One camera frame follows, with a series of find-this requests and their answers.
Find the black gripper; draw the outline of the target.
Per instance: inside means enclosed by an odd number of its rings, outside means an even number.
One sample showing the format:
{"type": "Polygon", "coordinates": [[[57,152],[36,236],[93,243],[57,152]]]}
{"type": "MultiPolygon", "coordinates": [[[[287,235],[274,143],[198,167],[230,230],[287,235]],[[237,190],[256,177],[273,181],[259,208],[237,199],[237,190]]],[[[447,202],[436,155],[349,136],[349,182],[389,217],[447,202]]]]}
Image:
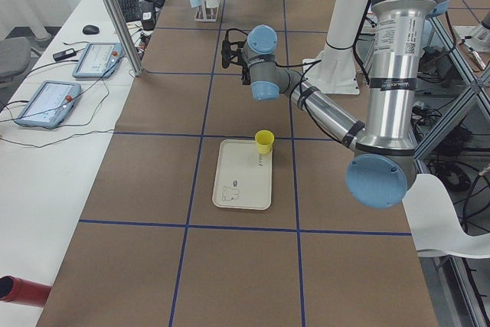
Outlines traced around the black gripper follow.
{"type": "Polygon", "coordinates": [[[221,45],[221,63],[222,68],[228,68],[231,64],[240,66],[242,68],[242,84],[250,85],[250,69],[247,62],[243,59],[243,48],[245,43],[245,41],[231,42],[229,34],[225,34],[221,45]]]}

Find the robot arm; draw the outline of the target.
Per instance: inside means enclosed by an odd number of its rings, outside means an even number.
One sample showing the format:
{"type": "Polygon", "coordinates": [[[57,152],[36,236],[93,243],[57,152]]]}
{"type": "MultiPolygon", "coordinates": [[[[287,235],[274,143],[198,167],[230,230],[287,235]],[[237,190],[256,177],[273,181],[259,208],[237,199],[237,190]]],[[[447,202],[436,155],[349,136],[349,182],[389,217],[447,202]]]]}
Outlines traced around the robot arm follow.
{"type": "Polygon", "coordinates": [[[302,71],[287,70],[276,62],[276,32],[256,26],[244,41],[224,39],[223,67],[242,68],[242,81],[255,100],[287,95],[306,111],[354,158],[345,181],[362,204],[389,208],[402,201],[414,183],[415,142],[410,118],[417,87],[423,27],[429,17],[442,14],[449,0],[335,0],[325,47],[302,71]],[[357,89],[355,43],[372,11],[377,27],[372,65],[367,76],[367,119],[360,121],[332,100],[334,93],[357,89]]]}

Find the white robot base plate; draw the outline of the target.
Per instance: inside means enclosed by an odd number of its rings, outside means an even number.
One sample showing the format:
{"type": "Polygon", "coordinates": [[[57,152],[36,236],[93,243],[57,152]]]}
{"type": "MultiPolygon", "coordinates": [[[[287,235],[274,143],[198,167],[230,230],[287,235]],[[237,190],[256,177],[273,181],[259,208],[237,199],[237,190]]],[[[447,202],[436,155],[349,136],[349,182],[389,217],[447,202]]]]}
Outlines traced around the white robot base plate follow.
{"type": "Polygon", "coordinates": [[[360,93],[352,56],[347,56],[345,59],[328,59],[325,65],[318,60],[316,65],[310,67],[311,69],[305,73],[305,78],[323,93],[349,95],[360,93]]]}

